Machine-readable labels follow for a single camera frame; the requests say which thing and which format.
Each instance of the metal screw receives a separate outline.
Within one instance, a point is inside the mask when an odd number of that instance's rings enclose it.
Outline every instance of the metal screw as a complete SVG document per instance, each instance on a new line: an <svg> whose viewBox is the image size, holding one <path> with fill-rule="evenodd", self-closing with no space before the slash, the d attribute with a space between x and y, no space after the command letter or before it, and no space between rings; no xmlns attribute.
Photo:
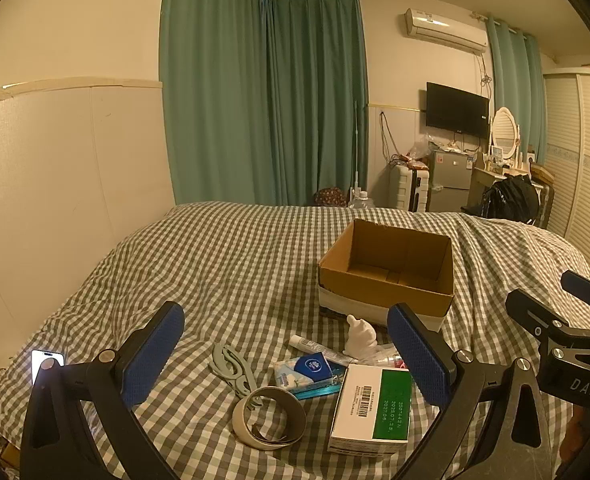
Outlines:
<svg viewBox="0 0 590 480"><path fill-rule="evenodd" d="M517 359L517 366L524 371L530 370L530 361L528 359L520 357L519 359Z"/></svg>
<svg viewBox="0 0 590 480"><path fill-rule="evenodd" d="M42 361L41 369L42 370L50 370L54 364L55 364L55 360L52 357L49 357L48 359L44 359Z"/></svg>
<svg viewBox="0 0 590 480"><path fill-rule="evenodd" d="M473 360L473 355L468 350L458 350L457 359L462 363L469 363Z"/></svg>
<svg viewBox="0 0 590 480"><path fill-rule="evenodd" d="M99 361L102 363L110 363L115 358L114 350L104 350L99 354Z"/></svg>

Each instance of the wardrobe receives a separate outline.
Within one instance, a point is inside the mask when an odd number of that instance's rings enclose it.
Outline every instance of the wardrobe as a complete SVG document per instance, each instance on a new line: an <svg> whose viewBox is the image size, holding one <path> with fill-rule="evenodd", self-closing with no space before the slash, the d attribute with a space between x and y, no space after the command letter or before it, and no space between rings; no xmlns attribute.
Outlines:
<svg viewBox="0 0 590 480"><path fill-rule="evenodd" d="M590 68L554 69L544 81L546 167L555 173L548 229L577 247L590 265Z"/></svg>

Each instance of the wire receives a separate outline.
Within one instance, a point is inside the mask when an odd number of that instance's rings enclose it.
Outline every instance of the wire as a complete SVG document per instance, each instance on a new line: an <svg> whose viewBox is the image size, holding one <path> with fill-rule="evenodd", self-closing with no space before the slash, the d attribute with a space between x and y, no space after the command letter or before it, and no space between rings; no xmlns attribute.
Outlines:
<svg viewBox="0 0 590 480"><path fill-rule="evenodd" d="M384 122L386 122L386 130L388 131L388 137L390 137L390 141L393 144L393 148L395 149L395 153L393 155L390 154L390 146L388 145L388 140L386 139L386 135L384 133ZM395 144L395 139L393 139L393 134L390 132L390 126L388 126L388 118L386 114L381 111L379 113L379 126L381 127L381 153L384 156L384 160L387 164L397 164L398 161L404 160L402 155L399 153L399 149Z"/></svg>
<svg viewBox="0 0 590 480"><path fill-rule="evenodd" d="M479 67L479 73L481 74L482 71L484 72L484 75L482 76L481 80L479 81L480 91L483 92L484 87L488 88L488 100L490 100L492 98L492 85L491 85L492 77L490 77L488 75L488 72L486 72L486 60L484 59L484 56L482 56L481 54L476 54L475 59L477 60L477 66Z"/></svg>
<svg viewBox="0 0 590 480"><path fill-rule="evenodd" d="M463 141L463 146L464 146L464 151L465 152L473 152L476 153L479 151L479 148L482 147L482 138L481 137L477 137L477 148L475 150L471 150L471 149L466 149L466 141Z"/></svg>

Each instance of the gingham bedsheet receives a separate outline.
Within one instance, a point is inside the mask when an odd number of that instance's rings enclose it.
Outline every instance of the gingham bedsheet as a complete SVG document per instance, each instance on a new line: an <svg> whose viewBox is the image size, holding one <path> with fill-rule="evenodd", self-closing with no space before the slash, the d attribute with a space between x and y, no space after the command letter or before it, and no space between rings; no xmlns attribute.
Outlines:
<svg viewBox="0 0 590 480"><path fill-rule="evenodd" d="M253 366L261 385L271 379L271 363L299 355L287 346L293 333L343 349L347 324L318 313L316 264L354 217L451 238L455 299L443 335L453 349L469 349L490 363L525 356L537 367L534 339L504 309L506 294L518 287L552 306L571 326L590 328L590 308L559 285L566 269L588 276L586 261L565 240L538 228L456 213L182 205L119 243L14 359L0 380L0 433L19 446L30 396L31 349L62 352L69 363L88 361L102 349L118 348L165 300L173 300L184 307L184 335L135 413L181 478L389 478L437 413L416 388L409 442L398 454L375 460L328 453L337 394L304 400L304 437L264 452L235 439L230 420L235 395L207 365L212 343L228 343ZM380 341L386 340L380 334ZM571 409L543 396L558 456ZM85 410L108 468L122 476L92 405ZM451 472L466 463L485 413L480 409L475 415ZM276 430L272 415L269 407L257 414L264 433Z"/></svg>

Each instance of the barcode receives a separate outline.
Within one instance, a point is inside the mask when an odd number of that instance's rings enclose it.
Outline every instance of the barcode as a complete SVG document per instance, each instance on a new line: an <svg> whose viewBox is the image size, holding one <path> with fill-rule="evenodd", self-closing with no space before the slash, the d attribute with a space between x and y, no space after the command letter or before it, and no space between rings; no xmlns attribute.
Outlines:
<svg viewBox="0 0 590 480"><path fill-rule="evenodd" d="M360 408L357 411L359 416L368 416L368 407L370 406L370 394L372 386L364 386L361 390Z"/></svg>

